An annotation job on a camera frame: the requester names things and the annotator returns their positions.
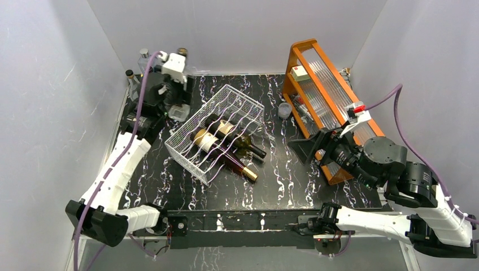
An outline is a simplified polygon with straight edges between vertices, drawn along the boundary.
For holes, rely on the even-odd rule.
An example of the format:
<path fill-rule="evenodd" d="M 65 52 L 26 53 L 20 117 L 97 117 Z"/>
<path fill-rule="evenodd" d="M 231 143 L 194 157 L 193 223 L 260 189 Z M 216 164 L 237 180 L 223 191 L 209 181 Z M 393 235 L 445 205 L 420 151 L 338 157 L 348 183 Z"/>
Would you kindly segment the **clear bottom glass bottle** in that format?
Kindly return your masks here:
<path fill-rule="evenodd" d="M 180 47 L 177 49 L 176 51 L 176 54 L 180 54 L 180 55 L 183 55 L 186 57 L 186 67 L 184 69 L 184 75 L 185 75 L 185 82 L 187 80 L 193 80 L 192 76 L 191 76 L 191 73 L 187 67 L 187 57 L 188 57 L 188 50 L 184 47 Z M 176 121 L 185 121 L 189 115 L 189 112 L 190 112 L 190 106 L 186 105 L 186 104 L 183 104 L 181 107 L 179 106 L 172 106 L 169 111 L 168 111 L 168 116 L 171 118 L 171 119 L 174 119 Z"/>

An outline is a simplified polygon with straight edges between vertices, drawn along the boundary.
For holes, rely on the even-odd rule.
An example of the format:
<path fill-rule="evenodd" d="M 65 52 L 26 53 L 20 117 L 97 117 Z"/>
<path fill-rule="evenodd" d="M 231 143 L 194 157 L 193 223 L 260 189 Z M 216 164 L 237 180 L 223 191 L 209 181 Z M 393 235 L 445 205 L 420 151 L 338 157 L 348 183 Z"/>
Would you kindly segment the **clear labelled wine bottle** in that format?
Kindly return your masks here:
<path fill-rule="evenodd" d="M 132 102 L 136 102 L 139 99 L 139 91 L 141 89 L 141 83 L 131 69 L 125 71 L 125 75 L 128 79 L 128 95 Z"/>

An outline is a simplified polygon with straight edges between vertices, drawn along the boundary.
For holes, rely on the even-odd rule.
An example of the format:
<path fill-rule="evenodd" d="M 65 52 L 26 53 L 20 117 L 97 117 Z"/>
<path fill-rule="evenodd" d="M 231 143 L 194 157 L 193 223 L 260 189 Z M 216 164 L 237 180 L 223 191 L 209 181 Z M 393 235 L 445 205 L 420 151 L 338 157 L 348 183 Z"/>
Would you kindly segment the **blue square glass bottle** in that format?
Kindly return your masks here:
<path fill-rule="evenodd" d="M 151 65 L 150 68 L 147 68 L 147 64 L 150 59 L 150 54 L 147 48 L 143 48 L 139 51 L 140 53 L 140 58 L 138 59 L 138 67 L 140 69 L 140 72 L 142 75 L 145 73 L 150 73 L 153 71 L 154 66 Z"/>

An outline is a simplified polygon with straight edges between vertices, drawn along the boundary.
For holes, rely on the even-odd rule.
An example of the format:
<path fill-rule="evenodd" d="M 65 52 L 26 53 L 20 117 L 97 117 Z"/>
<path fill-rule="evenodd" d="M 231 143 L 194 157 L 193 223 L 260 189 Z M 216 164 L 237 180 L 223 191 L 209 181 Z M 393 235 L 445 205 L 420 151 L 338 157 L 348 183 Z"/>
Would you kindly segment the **dark black-capped wine bottle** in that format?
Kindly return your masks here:
<path fill-rule="evenodd" d="M 235 122 L 228 122 L 216 114 L 209 115 L 204 122 L 211 134 L 226 143 L 231 143 L 236 149 L 249 150 L 262 159 L 266 157 L 266 152 L 255 146 L 251 137 L 243 133 Z"/>

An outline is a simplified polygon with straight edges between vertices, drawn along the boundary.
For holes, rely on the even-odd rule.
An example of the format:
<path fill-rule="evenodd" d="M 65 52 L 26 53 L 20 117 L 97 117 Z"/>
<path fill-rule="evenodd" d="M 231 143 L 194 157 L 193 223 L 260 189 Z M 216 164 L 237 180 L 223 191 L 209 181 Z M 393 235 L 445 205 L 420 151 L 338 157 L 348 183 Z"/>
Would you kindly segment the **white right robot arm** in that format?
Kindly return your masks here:
<path fill-rule="evenodd" d="M 381 215 L 324 203 L 317 217 L 301 216 L 296 230 L 306 235 L 359 231 L 396 239 L 431 257 L 475 259 L 474 216 L 460 217 L 448 204 L 438 178 L 425 164 L 407 160 L 407 149 L 380 136 L 357 145 L 348 132 L 322 129 L 289 142 L 301 163 L 323 151 L 321 165 L 338 164 L 366 188 L 384 188 L 387 200 L 412 210 L 410 215 Z"/>

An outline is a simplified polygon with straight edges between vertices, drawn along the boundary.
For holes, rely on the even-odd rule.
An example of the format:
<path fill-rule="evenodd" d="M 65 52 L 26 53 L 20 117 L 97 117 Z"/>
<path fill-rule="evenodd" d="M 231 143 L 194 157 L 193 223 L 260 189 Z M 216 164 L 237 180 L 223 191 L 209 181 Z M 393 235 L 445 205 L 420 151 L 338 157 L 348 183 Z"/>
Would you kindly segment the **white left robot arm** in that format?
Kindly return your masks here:
<path fill-rule="evenodd" d="M 166 124 L 168 110 L 189 106 L 193 76 L 175 82 L 170 75 L 150 73 L 142 100 L 127 102 L 120 117 L 112 152 L 91 187 L 79 200 L 70 200 L 65 212 L 75 227 L 73 238 L 85 235 L 107 246 L 117 246 L 125 236 L 139 230 L 165 235 L 172 232 L 167 210 L 154 203 L 119 209 L 119 201 L 137 165 L 149 152 Z"/>

